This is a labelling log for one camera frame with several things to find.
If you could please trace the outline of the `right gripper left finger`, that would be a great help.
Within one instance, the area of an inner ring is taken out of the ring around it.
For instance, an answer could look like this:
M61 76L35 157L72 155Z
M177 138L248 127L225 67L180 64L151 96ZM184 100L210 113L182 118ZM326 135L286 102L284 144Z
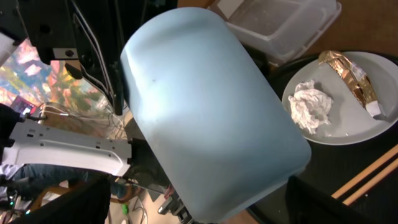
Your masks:
M97 177L72 189L49 187L35 198L30 212L12 224L104 224L110 199L107 177Z

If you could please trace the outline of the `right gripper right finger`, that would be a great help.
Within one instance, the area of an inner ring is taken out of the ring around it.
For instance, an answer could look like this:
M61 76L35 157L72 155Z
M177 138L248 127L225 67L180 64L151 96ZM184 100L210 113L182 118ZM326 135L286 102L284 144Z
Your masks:
M369 224L372 222L296 176L289 177L285 202L290 224Z

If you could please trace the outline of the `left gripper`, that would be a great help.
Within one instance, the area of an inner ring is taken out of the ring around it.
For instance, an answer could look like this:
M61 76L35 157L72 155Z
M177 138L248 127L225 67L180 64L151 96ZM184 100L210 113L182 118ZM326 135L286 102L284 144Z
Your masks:
M27 0L17 2L24 30L43 63L78 60L77 76L102 92L117 115L125 91L121 52L141 25L177 0Z

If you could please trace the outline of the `blue plastic cup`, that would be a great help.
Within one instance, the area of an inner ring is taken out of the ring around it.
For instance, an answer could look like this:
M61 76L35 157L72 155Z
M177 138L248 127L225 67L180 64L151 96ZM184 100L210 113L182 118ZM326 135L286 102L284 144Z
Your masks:
M303 171L309 143L220 16L155 16L121 54L129 109L192 218L221 222Z

